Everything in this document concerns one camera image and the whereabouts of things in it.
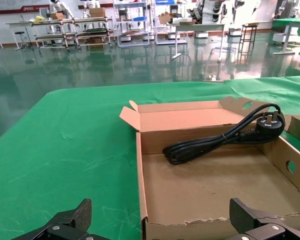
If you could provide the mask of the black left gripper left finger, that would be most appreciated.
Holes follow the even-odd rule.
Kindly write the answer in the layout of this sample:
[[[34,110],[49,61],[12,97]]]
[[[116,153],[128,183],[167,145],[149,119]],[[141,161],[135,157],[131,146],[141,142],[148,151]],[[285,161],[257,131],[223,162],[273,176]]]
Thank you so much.
[[[92,222],[92,200],[85,198],[74,209],[56,213],[45,225],[16,240],[106,240],[88,229]]]

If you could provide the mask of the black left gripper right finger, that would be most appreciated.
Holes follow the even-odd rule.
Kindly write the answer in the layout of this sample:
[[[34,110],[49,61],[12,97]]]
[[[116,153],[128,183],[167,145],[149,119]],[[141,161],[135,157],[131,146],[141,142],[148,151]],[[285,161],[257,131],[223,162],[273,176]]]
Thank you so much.
[[[229,240],[300,240],[300,231],[275,215],[248,207],[238,198],[229,201],[229,219],[238,235]]]

